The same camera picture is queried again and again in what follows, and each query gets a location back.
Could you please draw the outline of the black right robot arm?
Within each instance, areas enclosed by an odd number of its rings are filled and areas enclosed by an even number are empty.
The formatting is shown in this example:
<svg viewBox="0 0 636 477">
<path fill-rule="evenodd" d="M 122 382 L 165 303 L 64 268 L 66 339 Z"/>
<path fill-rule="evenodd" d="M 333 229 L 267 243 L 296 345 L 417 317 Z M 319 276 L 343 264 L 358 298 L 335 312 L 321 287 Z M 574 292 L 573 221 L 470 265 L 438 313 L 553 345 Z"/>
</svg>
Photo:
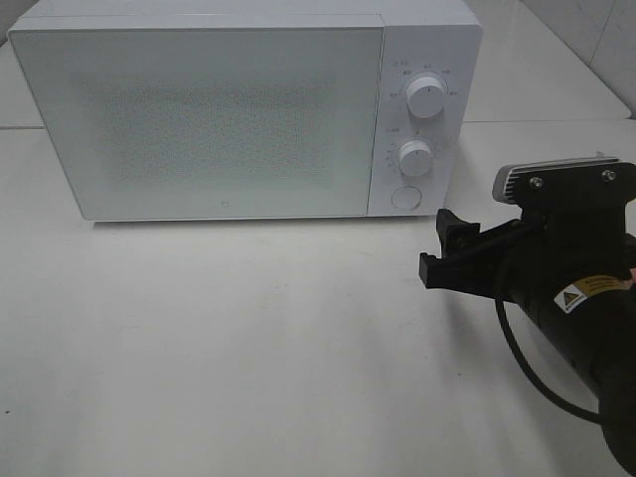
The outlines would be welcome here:
<svg viewBox="0 0 636 477">
<path fill-rule="evenodd" d="M 601 428 L 612 456 L 635 473 L 635 240 L 621 208 L 524 213 L 481 231 L 437 213 L 441 255 L 422 253 L 428 289 L 490 298 L 522 373 L 547 400 Z M 516 304 L 595 394 L 596 410 L 550 389 L 532 369 L 505 306 Z"/>
</svg>

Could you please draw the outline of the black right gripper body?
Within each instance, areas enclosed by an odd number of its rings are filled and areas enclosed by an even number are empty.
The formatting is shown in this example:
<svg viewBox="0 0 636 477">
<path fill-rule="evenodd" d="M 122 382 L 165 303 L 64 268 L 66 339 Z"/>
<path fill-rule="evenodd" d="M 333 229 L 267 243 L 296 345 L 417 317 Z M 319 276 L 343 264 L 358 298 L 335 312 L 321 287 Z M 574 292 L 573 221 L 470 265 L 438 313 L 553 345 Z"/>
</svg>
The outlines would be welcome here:
<svg viewBox="0 0 636 477">
<path fill-rule="evenodd" d="M 450 248 L 460 268 L 452 291 L 493 298 L 503 279 L 502 299 L 557 293 L 571 282 L 571 226 L 563 217 L 530 217 L 483 231 L 463 248 Z"/>
</svg>

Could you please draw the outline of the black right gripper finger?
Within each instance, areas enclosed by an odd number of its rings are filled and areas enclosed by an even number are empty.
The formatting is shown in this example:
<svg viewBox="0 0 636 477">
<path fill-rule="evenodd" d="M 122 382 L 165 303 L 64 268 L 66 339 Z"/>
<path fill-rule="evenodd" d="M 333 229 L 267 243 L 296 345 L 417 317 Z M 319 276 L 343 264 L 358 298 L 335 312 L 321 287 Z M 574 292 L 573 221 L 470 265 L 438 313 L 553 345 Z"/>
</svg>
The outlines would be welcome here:
<svg viewBox="0 0 636 477">
<path fill-rule="evenodd" d="M 454 289 L 460 281 L 459 270 L 452 258 L 419 255 L 418 274 L 426 289 Z"/>
<path fill-rule="evenodd" d="M 481 231 L 479 223 L 463 221 L 448 209 L 438 210 L 435 226 L 442 248 L 463 248 Z"/>
</svg>

